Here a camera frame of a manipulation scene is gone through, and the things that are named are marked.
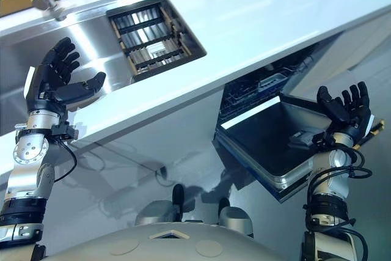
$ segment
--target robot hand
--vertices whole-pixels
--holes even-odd
[[[86,82],[68,84],[72,71],[79,66],[79,53],[71,53],[74,49],[69,38],[60,40],[33,74],[26,96],[29,119],[16,131],[14,168],[0,210],[0,249],[41,240],[46,201],[53,184],[77,165],[75,154],[63,142],[75,137],[75,130],[66,122],[65,107],[93,96],[101,89],[106,75],[100,72]],[[74,166],[57,179],[56,143],[74,161]]]
[[[325,86],[321,86],[316,95],[318,104],[332,121],[327,132],[346,134],[354,143],[365,136],[371,116],[367,87],[364,82],[359,82],[358,86],[350,86],[351,96],[347,90],[342,92],[344,102],[340,97],[333,99]]]
[[[66,37],[43,58],[34,72],[26,96],[29,113],[45,109],[63,118],[65,105],[90,98],[101,89],[106,77],[103,72],[86,82],[68,84],[72,71],[79,67],[79,62],[76,61],[79,53],[71,53],[74,49],[75,44]]]

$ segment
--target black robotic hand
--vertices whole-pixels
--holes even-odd
[[[371,111],[369,109],[368,90],[364,82],[350,86],[351,96],[347,90],[340,97],[333,99],[327,87],[321,86],[316,99],[332,123],[327,129],[329,134],[339,132],[350,136],[354,143],[365,136]]]
[[[106,74],[97,73],[86,82],[68,84],[71,73],[79,66],[75,44],[66,37],[60,40],[43,58],[35,69],[29,92],[26,96],[27,110],[45,109],[65,115],[65,105],[85,100],[97,93],[104,83]]]

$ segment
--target silver joint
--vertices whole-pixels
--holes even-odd
[[[42,223],[24,223],[2,226],[0,227],[0,243],[5,241],[28,240],[42,231]]]
[[[351,136],[348,136],[347,134],[334,133],[333,137],[336,143],[343,144],[350,148],[353,147],[354,145],[353,139],[351,138]]]

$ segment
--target black cable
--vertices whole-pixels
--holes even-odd
[[[76,166],[78,165],[78,160],[76,159],[76,155],[72,152],[71,149],[69,149],[69,147],[67,145],[64,144],[64,142],[62,142],[60,139],[56,139],[56,141],[59,143],[59,145],[61,145],[66,151],[68,151],[68,153],[72,156],[73,158],[73,166],[72,168],[64,175],[62,175],[61,177],[57,178],[54,180],[54,182],[58,182],[59,180],[62,180],[63,178],[67,177],[68,175],[71,174],[71,172],[74,171],[74,169],[76,168]]]
[[[339,227],[338,231],[339,232],[344,232],[344,233],[350,233],[350,234],[355,235],[357,238],[360,239],[360,241],[362,243],[362,259],[361,260],[362,261],[367,261],[368,260],[368,244],[365,241],[364,236],[361,233],[356,232],[355,230],[347,229],[345,227]]]

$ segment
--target dish rack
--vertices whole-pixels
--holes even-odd
[[[206,55],[183,19],[166,0],[146,0],[107,11],[140,81]]]

